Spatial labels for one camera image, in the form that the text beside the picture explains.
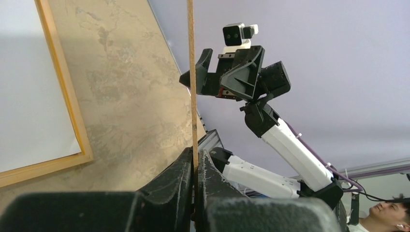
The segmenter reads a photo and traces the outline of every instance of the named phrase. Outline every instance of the white shirt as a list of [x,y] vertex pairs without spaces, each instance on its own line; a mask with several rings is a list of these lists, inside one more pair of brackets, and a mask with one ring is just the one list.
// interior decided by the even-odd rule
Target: white shirt
[[357,225],[349,225],[348,228],[350,232],[369,232],[362,225],[360,225],[360,223]]

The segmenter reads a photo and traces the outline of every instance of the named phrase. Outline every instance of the neck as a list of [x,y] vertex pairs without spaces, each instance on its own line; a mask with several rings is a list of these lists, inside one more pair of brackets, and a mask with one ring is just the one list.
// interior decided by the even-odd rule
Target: neck
[[366,217],[359,219],[360,225],[362,225],[369,232],[391,232],[392,228],[384,225],[380,221],[372,217]]

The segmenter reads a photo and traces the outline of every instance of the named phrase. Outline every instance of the wooden frame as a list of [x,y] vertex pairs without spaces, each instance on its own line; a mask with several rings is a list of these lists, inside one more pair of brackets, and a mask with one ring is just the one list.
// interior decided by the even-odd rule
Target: wooden frame
[[88,141],[87,131],[78,106],[77,97],[71,82],[70,73],[64,52],[61,47],[59,35],[54,23],[53,15],[47,0],[35,0],[37,11],[43,26],[45,38],[50,50],[51,58],[56,69],[61,91],[70,115],[75,136],[81,148],[81,153],[54,159],[27,167],[22,167],[0,173],[0,187],[11,185],[20,181],[49,174],[65,168],[73,167],[93,160],[91,146]]

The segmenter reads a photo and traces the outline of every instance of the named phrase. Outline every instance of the wall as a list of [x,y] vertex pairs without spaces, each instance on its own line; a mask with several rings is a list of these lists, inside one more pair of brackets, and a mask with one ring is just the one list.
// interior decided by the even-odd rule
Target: wall
[[[363,185],[366,192],[375,197],[382,199],[391,199],[392,197],[398,197],[400,194],[404,194],[405,197],[410,197],[410,182],[406,175],[393,174],[377,176],[367,179],[359,180],[359,183]],[[346,210],[350,212],[351,208],[351,194],[345,193],[343,196],[343,204]],[[366,217],[369,212],[369,208],[378,204],[378,202],[372,202],[368,200],[364,195],[360,195],[360,216]]]
[[192,144],[190,97],[146,0],[50,6],[95,161],[0,188],[0,212],[32,191],[137,190]]
[[[149,0],[182,72],[189,68],[185,0]],[[258,24],[264,66],[282,60],[292,89],[269,104],[340,170],[409,158],[410,1],[196,1],[196,57],[224,47],[222,28]],[[296,173],[246,127],[243,102],[199,97],[209,129],[241,158]]]

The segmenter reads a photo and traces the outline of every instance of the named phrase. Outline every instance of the white board surface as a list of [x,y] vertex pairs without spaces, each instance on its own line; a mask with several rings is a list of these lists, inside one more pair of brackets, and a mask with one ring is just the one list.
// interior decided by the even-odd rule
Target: white board surface
[[81,152],[34,0],[0,12],[0,172]]
[[[149,0],[184,73],[186,1]],[[292,89],[269,102],[338,169],[410,158],[410,1],[196,1],[195,55],[224,47],[222,28],[258,24],[264,66],[282,60]],[[281,175],[296,172],[245,125],[243,102],[198,97],[199,113],[225,148]]]

